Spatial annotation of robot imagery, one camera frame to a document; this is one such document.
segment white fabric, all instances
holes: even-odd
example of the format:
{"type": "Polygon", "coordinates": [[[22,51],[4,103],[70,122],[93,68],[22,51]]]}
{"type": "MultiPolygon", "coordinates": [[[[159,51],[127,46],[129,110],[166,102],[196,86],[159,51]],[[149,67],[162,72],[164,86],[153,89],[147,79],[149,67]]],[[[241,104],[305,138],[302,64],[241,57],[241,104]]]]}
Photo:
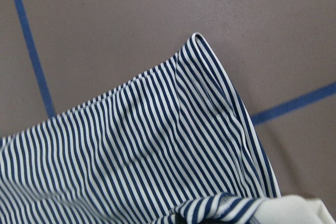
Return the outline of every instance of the white fabric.
{"type": "Polygon", "coordinates": [[[304,199],[297,195],[265,200],[253,219],[260,224],[335,224],[320,199],[304,199]]]}

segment gray tile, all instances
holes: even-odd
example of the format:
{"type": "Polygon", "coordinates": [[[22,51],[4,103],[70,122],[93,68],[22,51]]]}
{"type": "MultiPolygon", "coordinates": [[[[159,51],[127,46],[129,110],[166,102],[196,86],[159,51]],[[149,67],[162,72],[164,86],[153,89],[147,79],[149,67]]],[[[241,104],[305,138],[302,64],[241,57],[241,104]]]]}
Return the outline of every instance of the gray tile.
{"type": "Polygon", "coordinates": [[[175,53],[194,31],[250,113],[336,79],[334,0],[24,0],[58,112],[175,53]]]}
{"type": "Polygon", "coordinates": [[[0,1],[0,137],[47,118],[13,0],[0,1]]]}
{"type": "Polygon", "coordinates": [[[257,126],[283,194],[323,200],[336,218],[336,95],[257,126]]]}

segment clothing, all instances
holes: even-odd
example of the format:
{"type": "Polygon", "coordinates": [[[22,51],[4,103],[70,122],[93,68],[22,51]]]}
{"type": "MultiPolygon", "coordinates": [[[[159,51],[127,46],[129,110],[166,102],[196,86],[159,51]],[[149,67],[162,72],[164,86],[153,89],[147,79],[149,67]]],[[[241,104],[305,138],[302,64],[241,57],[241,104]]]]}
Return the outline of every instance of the clothing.
{"type": "Polygon", "coordinates": [[[117,88],[2,138],[0,168],[1,223],[246,223],[280,196],[199,33],[117,88]]]}
{"type": "Polygon", "coordinates": [[[304,199],[298,195],[267,199],[250,219],[251,224],[335,224],[320,199],[304,199]]]}

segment blue stripe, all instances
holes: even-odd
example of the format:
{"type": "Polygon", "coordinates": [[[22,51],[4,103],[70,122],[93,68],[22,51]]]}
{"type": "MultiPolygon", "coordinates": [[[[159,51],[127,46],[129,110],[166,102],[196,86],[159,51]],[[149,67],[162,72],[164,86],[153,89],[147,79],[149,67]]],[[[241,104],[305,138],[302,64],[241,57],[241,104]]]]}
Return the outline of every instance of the blue stripe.
{"type": "Polygon", "coordinates": [[[310,103],[317,102],[323,98],[336,94],[336,82],[322,87],[318,90],[314,90],[308,94],[301,95],[295,99],[292,99],[288,102],[275,106],[266,111],[260,112],[251,116],[251,120],[254,125],[258,125],[269,121],[278,116],[284,115],[293,110],[299,109],[303,106],[306,106],[310,103]]]}
{"type": "Polygon", "coordinates": [[[40,92],[42,95],[43,103],[46,108],[48,117],[51,118],[55,116],[55,110],[53,106],[53,101],[51,100],[51,96],[49,93],[49,89],[47,86],[46,79],[43,74],[42,66],[38,58],[38,54],[35,48],[32,32],[30,31],[28,18],[25,12],[25,8],[23,6],[22,0],[14,0],[17,15],[19,17],[21,28],[23,35],[25,37],[26,46],[29,52],[29,57],[31,60],[31,64],[33,65],[33,69],[35,72],[35,77],[37,79],[38,86],[40,88],[40,92]]]}

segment striped fabric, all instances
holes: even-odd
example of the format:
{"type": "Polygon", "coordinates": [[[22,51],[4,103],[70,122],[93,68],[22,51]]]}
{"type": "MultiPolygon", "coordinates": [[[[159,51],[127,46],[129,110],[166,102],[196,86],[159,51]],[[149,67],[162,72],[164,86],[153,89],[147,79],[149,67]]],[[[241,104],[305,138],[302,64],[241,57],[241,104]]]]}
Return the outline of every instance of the striped fabric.
{"type": "Polygon", "coordinates": [[[280,196],[199,33],[117,88],[2,138],[0,168],[1,223],[246,223],[280,196]]]}

